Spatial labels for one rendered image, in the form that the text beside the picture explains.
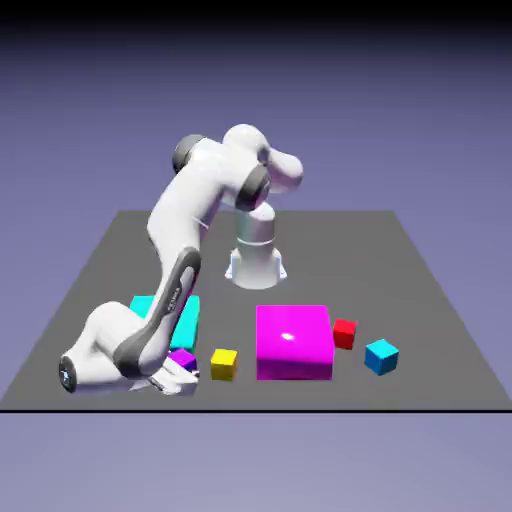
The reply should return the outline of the small blue cube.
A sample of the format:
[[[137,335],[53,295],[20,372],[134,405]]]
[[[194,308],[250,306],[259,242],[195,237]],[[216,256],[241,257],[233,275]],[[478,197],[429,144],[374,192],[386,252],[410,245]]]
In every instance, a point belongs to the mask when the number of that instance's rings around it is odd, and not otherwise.
[[[364,364],[376,375],[382,376],[396,368],[399,353],[397,347],[380,339],[366,345]]]

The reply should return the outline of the small red cube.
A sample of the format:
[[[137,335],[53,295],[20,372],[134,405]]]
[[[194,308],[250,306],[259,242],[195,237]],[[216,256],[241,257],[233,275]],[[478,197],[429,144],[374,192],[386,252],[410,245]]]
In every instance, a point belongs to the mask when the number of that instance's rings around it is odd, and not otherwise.
[[[343,350],[352,350],[354,346],[356,330],[356,322],[337,318],[333,326],[333,339],[335,347]]]

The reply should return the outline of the large cyan box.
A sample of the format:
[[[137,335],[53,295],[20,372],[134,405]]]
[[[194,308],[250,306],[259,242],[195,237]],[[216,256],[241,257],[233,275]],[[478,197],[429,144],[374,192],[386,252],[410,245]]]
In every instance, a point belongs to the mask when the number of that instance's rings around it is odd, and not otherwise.
[[[141,318],[144,318],[153,302],[152,295],[135,295],[129,308]],[[170,340],[170,351],[178,349],[195,351],[200,318],[200,297],[191,295],[184,307],[180,319],[176,325],[174,334]]]

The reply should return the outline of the large magenta box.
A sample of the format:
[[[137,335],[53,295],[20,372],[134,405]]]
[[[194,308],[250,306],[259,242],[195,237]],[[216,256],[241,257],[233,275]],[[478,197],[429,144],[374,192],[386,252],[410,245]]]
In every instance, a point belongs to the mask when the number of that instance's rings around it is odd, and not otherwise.
[[[256,378],[329,380],[335,345],[325,305],[256,307]]]

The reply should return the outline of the small yellow cube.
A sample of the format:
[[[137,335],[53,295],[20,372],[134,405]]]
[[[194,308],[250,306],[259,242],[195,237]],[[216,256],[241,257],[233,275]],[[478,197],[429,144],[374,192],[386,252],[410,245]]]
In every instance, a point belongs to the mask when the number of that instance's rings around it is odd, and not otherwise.
[[[237,370],[237,356],[236,350],[217,348],[210,360],[212,379],[232,381]]]

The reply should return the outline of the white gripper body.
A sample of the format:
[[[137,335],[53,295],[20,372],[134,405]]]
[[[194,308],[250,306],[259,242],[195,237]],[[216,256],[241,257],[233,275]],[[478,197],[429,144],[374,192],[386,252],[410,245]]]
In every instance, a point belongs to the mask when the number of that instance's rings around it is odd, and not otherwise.
[[[199,377],[199,370],[188,371],[167,358],[162,367],[148,378],[148,382],[166,396],[191,396],[196,391]]]

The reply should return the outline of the small purple cube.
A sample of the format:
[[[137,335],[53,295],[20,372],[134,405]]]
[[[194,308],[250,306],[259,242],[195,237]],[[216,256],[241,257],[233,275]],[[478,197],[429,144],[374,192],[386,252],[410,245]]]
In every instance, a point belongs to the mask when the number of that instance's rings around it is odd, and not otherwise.
[[[170,351],[168,357],[189,372],[197,370],[197,360],[195,355],[186,349],[179,348]]]

